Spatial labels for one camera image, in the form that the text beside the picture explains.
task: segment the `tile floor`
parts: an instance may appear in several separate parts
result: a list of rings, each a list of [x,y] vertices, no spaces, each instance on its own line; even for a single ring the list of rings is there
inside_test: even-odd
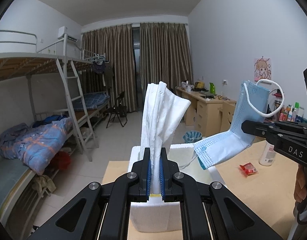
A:
[[[102,121],[95,131],[100,147],[92,150],[93,161],[78,152],[72,154],[70,168],[56,175],[57,189],[45,198],[34,225],[41,226],[90,182],[101,183],[109,161],[128,161],[132,147],[140,145],[141,122],[142,112],[128,114],[125,127],[115,122],[106,129],[107,120]],[[193,126],[181,122],[172,144],[184,143],[182,136],[188,130],[193,130]]]

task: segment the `black chair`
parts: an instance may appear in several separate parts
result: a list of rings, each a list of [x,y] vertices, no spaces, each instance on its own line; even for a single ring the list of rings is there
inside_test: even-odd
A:
[[[115,116],[114,116],[112,122],[114,122],[116,116],[118,117],[118,120],[119,120],[119,122],[120,122],[120,124],[121,124],[122,127],[124,127],[124,126],[126,125],[126,123],[128,122],[128,119],[127,119],[127,107],[126,107],[126,106],[123,106],[123,105],[121,104],[121,101],[122,101],[124,98],[125,98],[125,92],[123,91],[123,92],[121,92],[121,93],[118,95],[114,107],[110,107],[110,108],[108,108],[108,109],[106,110],[106,113],[110,113],[110,117],[109,117],[109,120],[108,120],[108,123],[107,123],[106,128],[108,128],[108,124],[109,124],[109,122],[110,122],[110,120],[111,120],[111,116],[112,116],[113,114],[115,114]],[[126,122],[125,122],[124,124],[122,124],[122,122],[121,122],[121,120],[120,120],[121,117],[125,117],[125,118],[126,118]]]

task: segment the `person's hand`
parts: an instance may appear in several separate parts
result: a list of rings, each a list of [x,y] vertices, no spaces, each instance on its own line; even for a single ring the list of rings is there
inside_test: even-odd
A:
[[[295,181],[295,192],[294,198],[297,202],[301,203],[307,196],[306,178],[304,176],[303,166],[299,165],[296,181]]]

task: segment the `cartoon poster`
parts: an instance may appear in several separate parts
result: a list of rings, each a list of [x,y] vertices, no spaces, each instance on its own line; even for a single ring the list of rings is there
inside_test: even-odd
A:
[[[255,81],[259,79],[271,80],[271,59],[270,58],[255,58]]]

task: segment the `desk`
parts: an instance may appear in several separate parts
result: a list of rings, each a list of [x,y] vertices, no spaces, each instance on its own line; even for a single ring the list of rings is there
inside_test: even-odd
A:
[[[254,143],[236,157],[217,165],[217,169],[227,187],[253,212],[271,226],[279,235],[287,239],[294,221],[292,214],[295,206],[293,192],[297,163],[277,154],[270,167],[261,166],[258,159],[265,146],[265,141]],[[244,177],[238,167],[251,162],[259,171],[258,174]],[[115,181],[127,172],[128,161],[110,161],[102,184]],[[180,240],[182,231],[162,233],[141,233],[135,230],[129,221],[128,239],[130,240]]]
[[[222,103],[226,102],[233,106],[236,105],[234,100],[219,100],[218,97],[207,100],[202,98],[199,92],[187,92],[182,88],[177,88],[176,93],[182,98],[188,99],[191,104],[188,107],[184,117],[186,125],[194,125],[195,130],[202,133],[202,136],[211,136],[220,132],[222,112],[219,108]]]

